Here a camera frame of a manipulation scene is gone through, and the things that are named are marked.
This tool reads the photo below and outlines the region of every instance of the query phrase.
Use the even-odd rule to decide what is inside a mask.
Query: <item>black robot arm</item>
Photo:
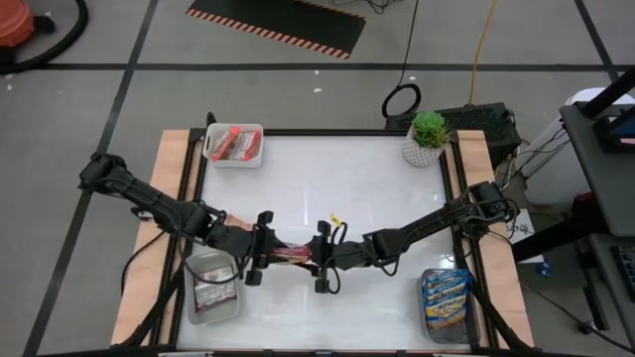
[[[258,216],[252,230],[224,224],[226,213],[202,202],[175,200],[135,178],[125,162],[113,155],[93,154],[90,163],[79,175],[79,188],[90,192],[115,195],[150,212],[159,227],[169,233],[185,236],[198,244],[222,250],[236,259],[251,259],[246,284],[260,285],[261,272],[270,263],[290,263],[309,268],[321,282],[316,291],[325,293],[326,269],[348,270],[354,267],[384,267],[395,263],[413,243],[452,225],[460,225],[471,237],[481,237],[488,226],[511,219],[513,209],[494,183],[483,182],[468,188],[459,198],[449,200],[444,207],[401,228],[381,229],[366,233],[362,242],[335,242],[330,225],[320,221],[315,236],[306,247],[303,260],[281,254],[288,245],[280,241],[268,227],[273,212]],[[314,265],[306,265],[311,260]]]

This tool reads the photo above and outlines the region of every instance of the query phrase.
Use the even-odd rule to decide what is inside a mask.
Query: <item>yellow tag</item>
[[[333,223],[335,223],[335,225],[336,225],[337,227],[341,226],[341,221],[340,221],[337,217],[335,217],[335,215],[334,215],[333,213],[331,213],[331,214],[330,214],[330,220],[331,220]]]

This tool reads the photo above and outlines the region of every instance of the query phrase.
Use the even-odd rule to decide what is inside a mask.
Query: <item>yellow cable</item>
[[[474,81],[476,78],[476,66],[478,65],[478,58],[480,57],[480,50],[483,48],[483,43],[485,42],[485,35],[487,35],[489,24],[492,22],[492,18],[494,17],[494,9],[496,9],[497,3],[498,3],[498,0],[492,1],[492,8],[489,9],[489,14],[487,15],[487,21],[485,21],[485,29],[483,30],[483,34],[480,36],[480,41],[478,42],[478,48],[476,49],[476,56],[474,56],[474,64],[472,65],[472,84],[469,87],[469,100],[468,100],[469,104],[472,104],[472,96],[474,94]]]

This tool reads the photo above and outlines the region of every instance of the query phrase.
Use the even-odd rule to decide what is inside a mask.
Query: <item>black hose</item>
[[[75,0],[75,3],[77,4],[77,8],[79,10],[79,17],[77,18],[77,22],[75,23],[75,25],[72,27],[72,29],[70,29],[70,32],[68,32],[68,34],[64,36],[63,39],[61,39],[50,49],[35,56],[32,59],[27,59],[25,61],[9,65],[0,65],[0,74],[19,73],[25,70],[33,69],[42,64],[46,64],[57,56],[61,55],[72,44],[74,44],[74,42],[79,39],[83,31],[86,29],[86,26],[88,25],[88,8],[86,7],[86,3],[84,2],[84,0]]]

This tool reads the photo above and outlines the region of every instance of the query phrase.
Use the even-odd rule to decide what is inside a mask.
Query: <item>white plastic container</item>
[[[214,151],[214,145],[216,141],[222,136],[226,130],[231,127],[239,127],[241,130],[246,131],[258,131],[260,132],[260,149],[258,155],[248,161],[241,160],[218,160],[212,161],[211,156]],[[203,142],[202,155],[211,161],[211,164],[219,168],[258,168],[262,164],[263,150],[265,147],[265,136],[263,128],[258,124],[225,124],[214,123],[207,127],[207,134],[205,134],[205,141]]]
[[[188,257],[186,261],[197,274],[224,267],[231,267],[233,272],[237,272],[238,269],[229,254],[215,249],[209,253]],[[240,295],[240,281],[238,279],[230,283],[235,284],[236,299],[224,301],[218,306],[203,311],[196,311],[194,284],[194,277],[185,270],[186,310],[191,324],[217,322],[238,314],[242,299]]]

